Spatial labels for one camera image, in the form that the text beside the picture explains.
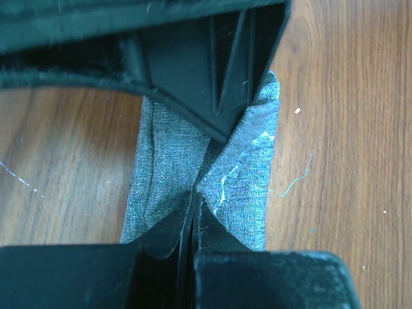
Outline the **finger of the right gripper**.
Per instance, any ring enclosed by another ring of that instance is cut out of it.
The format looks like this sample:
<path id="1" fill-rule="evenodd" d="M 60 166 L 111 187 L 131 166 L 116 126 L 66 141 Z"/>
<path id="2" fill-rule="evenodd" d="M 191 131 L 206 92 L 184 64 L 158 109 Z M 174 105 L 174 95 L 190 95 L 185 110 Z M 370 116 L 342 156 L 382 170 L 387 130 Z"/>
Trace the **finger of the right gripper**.
<path id="1" fill-rule="evenodd" d="M 1 87 L 143 95 L 225 143 L 257 99 L 290 1 L 2 1 Z"/>

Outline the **grey cloth napkin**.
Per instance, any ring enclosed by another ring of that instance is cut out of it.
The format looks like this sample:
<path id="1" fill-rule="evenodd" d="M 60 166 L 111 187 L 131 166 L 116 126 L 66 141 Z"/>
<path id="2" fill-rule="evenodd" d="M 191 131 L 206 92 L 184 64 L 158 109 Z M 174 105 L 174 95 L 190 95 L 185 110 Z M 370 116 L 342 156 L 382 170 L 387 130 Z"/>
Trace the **grey cloth napkin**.
<path id="1" fill-rule="evenodd" d="M 196 190 L 242 244 L 265 250 L 280 89 L 276 74 L 268 72 L 226 144 L 145 98 L 121 242 L 135 240 L 165 218 L 186 192 Z"/>

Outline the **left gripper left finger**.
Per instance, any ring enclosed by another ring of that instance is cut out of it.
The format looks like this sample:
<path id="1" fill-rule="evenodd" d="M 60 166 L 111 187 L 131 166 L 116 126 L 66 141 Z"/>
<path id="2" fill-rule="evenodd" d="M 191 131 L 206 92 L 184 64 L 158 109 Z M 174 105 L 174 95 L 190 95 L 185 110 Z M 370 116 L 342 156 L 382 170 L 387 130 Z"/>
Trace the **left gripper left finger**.
<path id="1" fill-rule="evenodd" d="M 192 308 L 193 194 L 127 244 L 1 248 L 2 308 Z"/>

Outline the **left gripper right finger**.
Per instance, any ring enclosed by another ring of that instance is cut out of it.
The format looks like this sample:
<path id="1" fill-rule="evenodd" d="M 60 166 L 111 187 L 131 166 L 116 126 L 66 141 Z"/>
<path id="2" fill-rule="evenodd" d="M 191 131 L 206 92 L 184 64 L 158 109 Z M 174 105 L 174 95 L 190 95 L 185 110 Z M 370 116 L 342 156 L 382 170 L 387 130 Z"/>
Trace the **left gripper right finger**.
<path id="1" fill-rule="evenodd" d="M 247 248 L 197 194 L 193 217 L 195 308 L 360 308 L 351 274 L 323 251 Z"/>

